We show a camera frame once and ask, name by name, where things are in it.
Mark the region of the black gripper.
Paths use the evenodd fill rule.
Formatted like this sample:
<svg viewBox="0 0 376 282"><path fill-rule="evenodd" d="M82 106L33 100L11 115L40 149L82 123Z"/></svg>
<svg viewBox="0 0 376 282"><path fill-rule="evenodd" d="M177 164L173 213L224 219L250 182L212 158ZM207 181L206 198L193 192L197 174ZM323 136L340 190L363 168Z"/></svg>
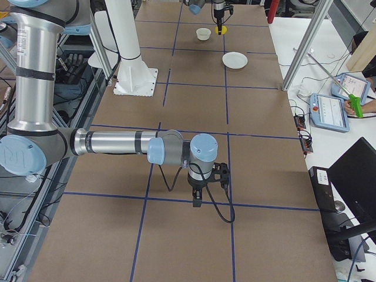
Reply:
<svg viewBox="0 0 376 282"><path fill-rule="evenodd" d="M201 207L203 201L203 189L207 187L205 180L196 180L188 175L188 182L192 187L193 207Z"/></svg>
<svg viewBox="0 0 376 282"><path fill-rule="evenodd" d="M217 34L222 34L222 19L224 17L225 12L225 3L224 2L214 2L213 3L213 13L214 17L216 18L216 24L217 24Z"/></svg>

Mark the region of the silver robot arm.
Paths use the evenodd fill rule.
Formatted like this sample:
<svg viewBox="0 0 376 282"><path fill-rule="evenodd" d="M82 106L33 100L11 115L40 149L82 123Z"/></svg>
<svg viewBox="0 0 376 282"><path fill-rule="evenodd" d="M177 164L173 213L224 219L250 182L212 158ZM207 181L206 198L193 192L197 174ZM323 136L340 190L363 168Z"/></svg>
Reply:
<svg viewBox="0 0 376 282"><path fill-rule="evenodd" d="M189 11L193 15L198 15L203 9L207 1L204 0L183 0L180 1L183 5L186 5ZM225 12L230 11L230 16L232 16L232 6L227 4L226 1L210 1L211 3L211 17L213 22L216 24L216 33L218 35L224 35L227 32L225 27Z"/></svg>
<svg viewBox="0 0 376 282"><path fill-rule="evenodd" d="M11 1L17 32L15 117L1 139L1 165L18 176L86 153L146 155L150 163L188 170L193 206L214 180L218 144L209 134L184 140L166 132L101 132L57 127L52 122L56 52L60 33L89 34L89 1Z"/></svg>

